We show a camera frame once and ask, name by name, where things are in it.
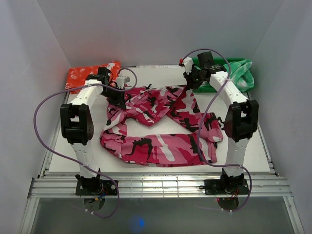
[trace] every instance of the glass panel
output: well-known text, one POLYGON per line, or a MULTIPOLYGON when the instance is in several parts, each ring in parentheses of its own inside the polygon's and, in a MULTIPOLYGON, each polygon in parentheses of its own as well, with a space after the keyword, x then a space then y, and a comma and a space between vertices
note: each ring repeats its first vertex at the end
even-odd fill
MULTIPOLYGON (((115 204, 115 198, 107 198, 99 212, 107 215, 115 204)), ((41 198, 32 233, 294 233, 282 197, 251 197, 241 211, 232 215, 198 208, 219 208, 212 197, 123 198, 116 214, 109 219, 99 218, 74 206, 84 208, 83 199, 41 198)))

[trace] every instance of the black mount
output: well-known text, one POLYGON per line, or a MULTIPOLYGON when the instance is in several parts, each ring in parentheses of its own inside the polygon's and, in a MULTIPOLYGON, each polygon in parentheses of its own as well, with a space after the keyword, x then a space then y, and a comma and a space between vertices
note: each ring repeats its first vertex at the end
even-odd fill
POLYGON ((223 65, 215 65, 214 58, 211 52, 204 52, 197 55, 199 65, 192 65, 192 70, 189 74, 183 73, 187 81, 187 85, 191 89, 197 89, 204 81, 209 82, 211 74, 224 71, 226 69, 223 65))
MULTIPOLYGON (((112 73, 109 69, 106 67, 99 67, 97 70, 96 75, 88 75, 86 80, 95 79, 98 81, 101 81, 102 84, 112 86, 116 89, 118 89, 117 83, 114 81, 111 81, 113 79, 112 73)), ((103 92, 101 95, 107 97, 107 101, 123 110, 126 110, 126 103, 125 103, 125 93, 124 92, 118 92, 113 89, 109 89, 106 87, 103 87, 103 92)))
POLYGON ((94 133, 94 126, 91 118, 89 106, 62 104, 60 106, 60 125, 62 136, 67 139, 68 143, 87 144, 94 133), (79 117, 79 122, 72 121, 73 118, 79 117))
POLYGON ((249 192, 243 173, 239 176, 228 176, 223 169, 220 179, 206 179, 204 186, 199 188, 204 189, 206 195, 226 195, 236 190, 239 195, 246 195, 249 192))
POLYGON ((235 142, 241 139, 250 139, 257 130, 258 113, 259 104, 256 100, 231 104, 224 121, 226 135, 235 142))
POLYGON ((103 191, 105 196, 117 195, 116 186, 110 180, 102 180, 100 176, 92 178, 84 178, 83 176, 76 175, 78 180, 76 186, 76 195, 78 196, 93 196, 101 194, 103 191))

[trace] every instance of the black bracket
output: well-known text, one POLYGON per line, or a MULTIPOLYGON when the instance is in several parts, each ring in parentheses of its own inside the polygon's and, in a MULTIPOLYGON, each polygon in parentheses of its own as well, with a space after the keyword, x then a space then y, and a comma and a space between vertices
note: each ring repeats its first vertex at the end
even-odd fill
POLYGON ((257 130, 259 104, 256 100, 233 103, 229 106, 224 121, 224 131, 235 142, 250 139, 257 130))
POLYGON ((60 124, 62 136, 68 143, 81 143, 86 145, 91 140, 94 133, 94 126, 91 118, 89 106, 62 104, 60 107, 60 124))
POLYGON ((206 179, 199 188, 204 189, 206 195, 228 195, 236 190, 239 195, 247 195, 249 192, 243 173, 239 176, 228 176, 223 169, 220 179, 206 179))
POLYGON ((76 186, 76 195, 77 196, 95 196, 104 191, 106 193, 105 196, 115 196, 117 195, 116 186, 110 180, 99 180, 99 189, 96 191, 91 192, 90 189, 86 186, 82 185, 82 182, 79 180, 76 186))
POLYGON ((204 81, 209 82, 211 74, 224 71, 226 69, 223 65, 215 64, 214 58, 211 52, 204 52, 197 55, 199 65, 192 65, 191 72, 187 74, 183 73, 184 78, 187 81, 187 85, 191 89, 197 89, 202 85, 204 81))

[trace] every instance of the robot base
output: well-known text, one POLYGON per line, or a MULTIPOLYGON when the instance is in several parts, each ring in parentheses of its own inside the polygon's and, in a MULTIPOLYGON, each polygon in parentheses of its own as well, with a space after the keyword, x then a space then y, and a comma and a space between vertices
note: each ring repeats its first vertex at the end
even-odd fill
MULTIPOLYGON (((102 180, 103 189, 106 192, 105 196, 115 196, 117 195, 116 186, 110 180, 102 180)), ((77 196, 95 196, 97 194, 91 193, 88 189, 83 188, 80 181, 77 182, 76 193, 77 196)))
POLYGON ((238 195, 247 195, 249 192, 247 180, 243 180, 242 185, 237 186, 236 189, 226 191, 221 185, 220 179, 206 179, 204 180, 204 186, 200 186, 200 189, 205 189, 206 195, 230 195, 238 189, 238 195))

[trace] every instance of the wire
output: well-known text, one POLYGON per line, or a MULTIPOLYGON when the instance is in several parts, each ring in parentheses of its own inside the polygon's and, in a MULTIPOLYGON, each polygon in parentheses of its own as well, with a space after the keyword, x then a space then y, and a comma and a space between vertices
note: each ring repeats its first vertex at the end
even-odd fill
POLYGON ((56 92, 56 93, 54 93, 54 94, 51 94, 50 96, 46 97, 44 100, 42 100, 42 101, 39 103, 39 105, 38 105, 37 108, 35 109, 34 118, 33 118, 33 124, 34 124, 34 130, 35 130, 36 137, 38 138, 39 142, 41 143, 41 145, 43 145, 44 148, 46 148, 48 151, 50 151, 50 152, 52 152, 52 153, 54 153, 54 154, 56 154, 56 155, 58 155, 58 156, 60 156, 60 157, 63 157, 63 158, 65 158, 65 159, 68 159, 68 160, 71 160, 71 161, 73 161, 73 162, 78 163, 80 166, 83 166, 84 168, 86 168, 87 170, 89 170, 89 171, 92 172, 92 173, 95 173, 95 174, 97 174, 97 175, 100 175, 100 176, 102 176, 102 177, 105 177, 105 178, 109 179, 109 180, 112 181, 112 183, 116 186, 116 191, 117 191, 117 204, 116 204, 114 210, 113 210, 109 215, 102 215, 102 214, 98 214, 98 213, 96 213, 96 212, 93 212, 93 214, 95 214, 95 215, 97 215, 97 216, 100 216, 100 217, 102 217, 102 218, 110 218, 111 216, 113 216, 113 215, 115 214, 115 212, 116 212, 118 206, 119 206, 119 198, 120 198, 120 196, 119 196, 119 188, 118 188, 117 183, 116 183, 111 177, 109 177, 108 175, 105 175, 105 174, 103 174, 103 173, 101 173, 101 172, 97 172, 97 171, 93 170, 92 168, 88 167, 87 165, 84 165, 82 162, 80 162, 80 161, 78 161, 78 160, 76 160, 76 159, 74 159, 74 158, 71 158, 71 157, 68 157, 68 156, 66 156, 66 155, 63 155, 63 154, 61 154, 61 153, 59 153, 59 152, 56 152, 55 150, 51 149, 47 144, 45 144, 45 143, 43 142, 41 136, 39 135, 39 132, 38 132, 38 127, 37 127, 37 114, 38 114, 38 111, 39 111, 40 107, 41 107, 47 100, 49 100, 50 98, 52 98, 52 97, 54 97, 54 96, 57 96, 57 95, 60 95, 60 94, 64 94, 64 93, 70 92, 70 91, 74 91, 74 90, 77 90, 77 89, 87 88, 87 87, 89 87, 89 86, 103 86, 103 87, 105 87, 105 88, 113 89, 113 90, 115 90, 115 91, 117 91, 117 92, 126 92, 126 91, 129 91, 129 90, 132 90, 132 89, 137 85, 137 75, 134 73, 134 71, 132 71, 132 70, 129 69, 129 68, 121 68, 121 70, 128 70, 128 71, 130 71, 130 72, 134 75, 134 77, 135 77, 135 79, 136 79, 134 86, 132 86, 130 89, 127 89, 127 90, 120 90, 120 89, 114 89, 113 87, 110 87, 110 86, 105 85, 105 84, 90 84, 90 85, 83 85, 83 86, 79 86, 79 87, 75 87, 75 88, 71 88, 71 89, 66 89, 66 90, 63 90, 63 91, 59 91, 59 92, 56 92))
POLYGON ((106 194, 102 194, 101 196, 97 197, 97 199, 101 199, 104 196, 106 196, 106 194))
POLYGON ((208 106, 207 106, 207 108, 206 108, 206 110, 205 110, 205 112, 204 112, 202 118, 200 119, 200 124, 199 124, 198 132, 197 132, 197 142, 196 142, 196 144, 197 144, 197 151, 198 151, 198 154, 199 154, 200 159, 201 159, 202 161, 204 161, 204 162, 205 162, 207 165, 209 165, 209 166, 212 166, 212 167, 219 167, 219 168, 220 168, 220 167, 240 167, 240 168, 242 168, 243 170, 246 171, 246 173, 247 173, 247 175, 248 175, 248 177, 249 177, 249 180, 250 180, 250 185, 249 185, 249 192, 248 192, 248 194, 247 194, 247 197, 246 197, 245 201, 243 202, 243 204, 242 204, 241 206, 239 206, 239 207, 236 208, 235 210, 230 210, 230 211, 229 211, 229 210, 225 210, 225 211, 228 211, 228 212, 236 212, 236 211, 241 210, 241 209, 246 205, 246 203, 247 203, 248 200, 249 200, 250 194, 251 194, 251 192, 252 192, 252 187, 253 187, 252 176, 250 175, 249 171, 248 171, 243 165, 239 165, 239 164, 214 165, 214 164, 210 163, 210 162, 207 161, 207 160, 203 157, 203 155, 201 154, 201 150, 200 150, 200 146, 199 146, 199 144, 200 144, 200 131, 201 131, 202 125, 203 125, 203 123, 204 123, 205 116, 206 116, 206 114, 207 114, 209 108, 211 107, 212 103, 213 103, 214 100, 216 99, 216 97, 221 93, 222 89, 225 87, 225 85, 227 84, 227 82, 230 80, 230 75, 231 75, 232 70, 231 70, 231 66, 230 66, 230 63, 228 62, 228 60, 227 60, 224 56, 222 56, 218 51, 213 50, 213 49, 197 49, 197 50, 193 50, 193 51, 191 51, 190 53, 188 53, 184 58, 182 58, 182 61, 183 61, 187 56, 189 56, 190 54, 192 54, 192 53, 194 53, 194 52, 197 52, 197 51, 201 51, 201 50, 208 50, 208 51, 212 51, 212 52, 215 52, 216 54, 218 54, 221 58, 224 59, 224 61, 225 61, 226 64, 228 65, 229 71, 228 71, 228 76, 226 77, 226 79, 225 79, 223 85, 220 87, 220 89, 219 89, 218 92, 215 94, 215 96, 211 99, 211 101, 209 102, 209 104, 208 104, 208 106))
POLYGON ((231 197, 228 197, 227 199, 235 199, 235 198, 237 198, 237 196, 238 196, 238 189, 236 189, 236 190, 233 192, 232 196, 231 196, 231 197))

